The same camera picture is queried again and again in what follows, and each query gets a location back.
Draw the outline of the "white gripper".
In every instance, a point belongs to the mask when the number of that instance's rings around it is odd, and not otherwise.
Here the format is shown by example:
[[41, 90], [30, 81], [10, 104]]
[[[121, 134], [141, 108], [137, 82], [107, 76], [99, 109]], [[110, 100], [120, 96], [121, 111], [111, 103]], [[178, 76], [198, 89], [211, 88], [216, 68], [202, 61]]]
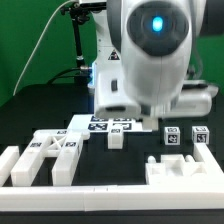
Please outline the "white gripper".
[[122, 76], [97, 77], [94, 114], [98, 118], [180, 118], [201, 117], [210, 113], [218, 87], [204, 80], [187, 80], [180, 95], [164, 106], [141, 106], [124, 90]]

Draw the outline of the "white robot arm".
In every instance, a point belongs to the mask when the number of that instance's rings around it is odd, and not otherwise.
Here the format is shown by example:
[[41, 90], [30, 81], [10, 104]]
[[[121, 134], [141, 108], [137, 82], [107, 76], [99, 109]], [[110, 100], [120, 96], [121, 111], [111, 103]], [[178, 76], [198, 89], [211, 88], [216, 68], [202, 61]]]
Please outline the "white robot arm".
[[224, 34], [224, 0], [106, 0], [93, 12], [99, 118], [208, 114], [218, 88], [187, 79], [196, 38]]

